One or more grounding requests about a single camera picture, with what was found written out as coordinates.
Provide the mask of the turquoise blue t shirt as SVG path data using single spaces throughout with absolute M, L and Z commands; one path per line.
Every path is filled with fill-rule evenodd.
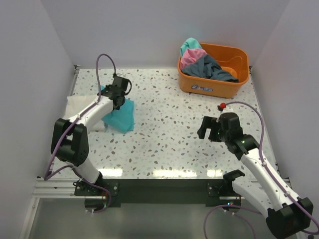
M 134 130 L 134 102 L 126 99 L 125 103 L 119 110 L 114 110 L 111 113 L 102 117 L 102 122 L 115 129 L 120 133 L 127 133 Z

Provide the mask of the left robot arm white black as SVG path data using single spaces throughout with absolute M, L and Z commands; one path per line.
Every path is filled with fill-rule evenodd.
M 112 84 L 100 89 L 88 106 L 67 119 L 58 119 L 54 124 L 49 163 L 56 158 L 65 162 L 86 182 L 85 188 L 91 195 L 99 195 L 103 191 L 103 176 L 88 159 L 88 132 L 106 114 L 119 110 L 131 89 L 129 79 L 114 74 Z

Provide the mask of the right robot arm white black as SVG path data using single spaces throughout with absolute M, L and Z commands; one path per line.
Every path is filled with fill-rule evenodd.
M 307 229 L 311 223 L 313 204 L 309 198 L 301 198 L 280 177 L 260 151 L 256 139 L 244 134 L 239 117 L 235 113 L 222 113 L 219 117 L 202 120 L 197 131 L 203 139 L 207 129 L 208 139 L 223 142 L 229 152 L 255 176 L 259 185 L 253 185 L 241 171 L 234 170 L 223 176 L 222 190 L 226 195 L 243 196 L 264 218 L 277 239 L 285 239 Z

